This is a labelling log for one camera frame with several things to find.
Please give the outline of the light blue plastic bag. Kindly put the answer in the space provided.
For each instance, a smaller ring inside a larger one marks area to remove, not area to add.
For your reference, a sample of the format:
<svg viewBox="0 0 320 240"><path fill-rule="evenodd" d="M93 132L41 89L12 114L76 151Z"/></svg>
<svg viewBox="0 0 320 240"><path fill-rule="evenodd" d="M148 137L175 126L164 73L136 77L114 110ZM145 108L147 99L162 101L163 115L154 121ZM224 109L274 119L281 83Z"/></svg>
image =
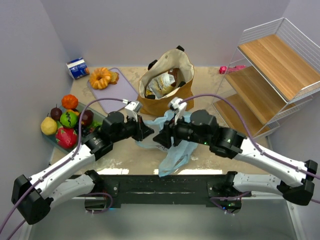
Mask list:
<svg viewBox="0 0 320 240"><path fill-rule="evenodd" d="M178 146L166 148L159 143L153 141L153 137L163 129L165 121L171 120L174 117L172 110L167 110L163 116L157 117L154 120L146 120L144 123L154 130L154 134L148 136L143 141L135 143L145 149L159 149L166 153L166 157L158 166L158 176L165 177L176 172L180 167L186 165L194 150L198 147L197 143L182 140Z"/></svg>

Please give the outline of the brown white chips bag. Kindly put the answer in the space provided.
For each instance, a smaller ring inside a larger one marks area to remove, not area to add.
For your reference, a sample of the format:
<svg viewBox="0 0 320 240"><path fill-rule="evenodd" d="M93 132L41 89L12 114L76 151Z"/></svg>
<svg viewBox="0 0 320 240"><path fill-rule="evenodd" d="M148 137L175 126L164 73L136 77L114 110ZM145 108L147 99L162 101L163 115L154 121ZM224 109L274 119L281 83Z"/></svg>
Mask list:
<svg viewBox="0 0 320 240"><path fill-rule="evenodd" d="M180 69L170 69L154 78L146 86L145 97L148 99L161 99L173 90L186 83Z"/></svg>

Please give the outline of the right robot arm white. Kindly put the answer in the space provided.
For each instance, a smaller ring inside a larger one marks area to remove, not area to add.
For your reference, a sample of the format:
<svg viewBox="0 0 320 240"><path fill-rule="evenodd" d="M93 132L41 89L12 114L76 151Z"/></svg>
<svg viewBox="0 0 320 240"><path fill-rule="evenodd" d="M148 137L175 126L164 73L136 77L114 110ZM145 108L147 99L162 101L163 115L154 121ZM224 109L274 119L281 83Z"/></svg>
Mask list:
<svg viewBox="0 0 320 240"><path fill-rule="evenodd" d="M181 141L206 145L219 157L245 162L266 172L235 174L231 185L238 192L273 193L300 206L307 206L313 198L316 162L294 160L262 147L241 132L219 126L216 117L206 110L193 112L189 122L176 117L167 120L153 141L166 148Z"/></svg>

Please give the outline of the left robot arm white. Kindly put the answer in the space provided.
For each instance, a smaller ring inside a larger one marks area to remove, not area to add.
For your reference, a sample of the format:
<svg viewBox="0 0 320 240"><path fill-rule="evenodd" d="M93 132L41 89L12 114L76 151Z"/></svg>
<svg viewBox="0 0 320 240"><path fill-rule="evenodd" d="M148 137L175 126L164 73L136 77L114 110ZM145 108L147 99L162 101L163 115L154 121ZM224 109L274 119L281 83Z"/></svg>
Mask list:
<svg viewBox="0 0 320 240"><path fill-rule="evenodd" d="M64 158L31 177L17 177L11 201L28 224L36 224L50 212L54 202L50 194L66 179L109 153L114 143L128 138L141 142L153 133L140 115L125 117L113 111Z"/></svg>

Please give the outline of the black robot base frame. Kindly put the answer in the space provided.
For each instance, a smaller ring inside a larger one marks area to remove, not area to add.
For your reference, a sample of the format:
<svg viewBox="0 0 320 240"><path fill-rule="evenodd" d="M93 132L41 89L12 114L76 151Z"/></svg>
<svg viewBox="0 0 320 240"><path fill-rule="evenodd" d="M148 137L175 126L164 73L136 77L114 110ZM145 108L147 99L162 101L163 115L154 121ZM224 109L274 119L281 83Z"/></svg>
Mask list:
<svg viewBox="0 0 320 240"><path fill-rule="evenodd" d="M91 192L96 197L106 193L103 202L111 208L123 205L203 205L220 206L222 210L236 213L242 207L242 198L251 192L234 188L236 172L214 175L127 175L98 174L88 170L95 186Z"/></svg>

